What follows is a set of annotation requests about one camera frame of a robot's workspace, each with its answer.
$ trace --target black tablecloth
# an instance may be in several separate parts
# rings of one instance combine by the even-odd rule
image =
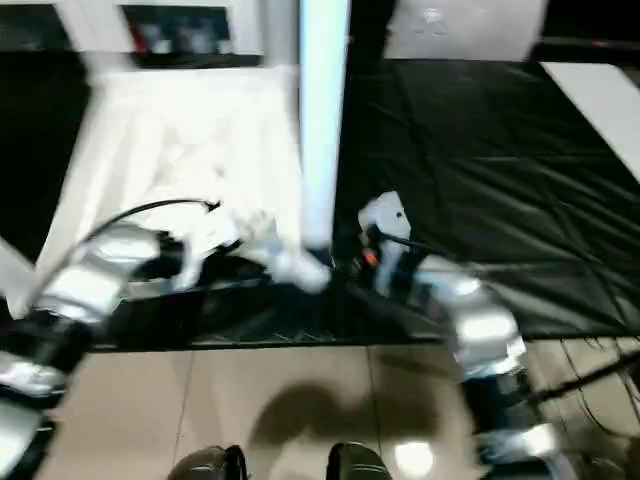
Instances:
[[[351,66],[336,235],[389,190],[412,238],[474,268],[526,338],[640,333],[640,186],[539,65]],[[442,331],[336,278],[320,297],[276,286],[124,305],[103,348],[409,343]]]

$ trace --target silver robot arm segment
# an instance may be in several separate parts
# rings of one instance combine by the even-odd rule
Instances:
[[[132,275],[153,262],[157,275],[177,273],[181,252],[163,232],[116,223],[76,247],[0,337],[0,479],[33,477],[55,431],[44,411],[62,399]]]
[[[542,465],[547,477],[540,478],[577,478],[553,426],[531,401],[518,324],[480,279],[429,255],[415,271],[409,301],[449,329],[481,463],[492,466],[494,475],[517,464],[524,472]]]

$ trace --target tile floor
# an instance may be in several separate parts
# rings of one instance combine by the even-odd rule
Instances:
[[[563,347],[579,373],[617,354],[612,340],[530,344],[538,386],[572,378]],[[58,412],[64,429],[39,478],[160,480],[199,447],[237,443],[254,480],[318,480],[331,445],[354,440],[379,451],[398,480],[477,479],[482,470],[451,367],[440,346],[93,355]],[[594,426],[584,401],[619,437]],[[626,437],[640,432],[619,377],[545,411],[569,448],[597,450],[599,468],[610,470],[603,475],[617,478],[630,451]],[[430,445],[426,474],[397,461],[415,441]]]

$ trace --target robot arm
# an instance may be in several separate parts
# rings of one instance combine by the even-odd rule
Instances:
[[[447,332],[474,421],[478,457],[492,469],[487,478],[576,478],[532,395],[526,347],[512,312],[468,268],[437,255],[425,252],[412,274],[399,273],[412,242],[395,192],[369,203],[359,220],[365,247],[380,255],[375,272],[369,272],[371,287],[393,298],[396,275],[410,276],[409,292],[400,297]]]
[[[181,240],[125,215],[109,222],[72,250],[34,296],[28,315],[0,336],[1,480],[33,478],[55,432],[45,411],[60,403],[123,298],[189,288],[203,261],[227,255],[261,264],[276,282],[307,291],[326,285],[328,269],[312,257],[286,248],[272,230],[243,237],[230,211],[217,207]]]

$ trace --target black shoe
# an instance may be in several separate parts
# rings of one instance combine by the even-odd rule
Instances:
[[[392,480],[376,452],[359,443],[338,443],[329,454],[327,480]]]
[[[248,480],[246,460],[238,446],[203,448],[180,460],[167,480]]]

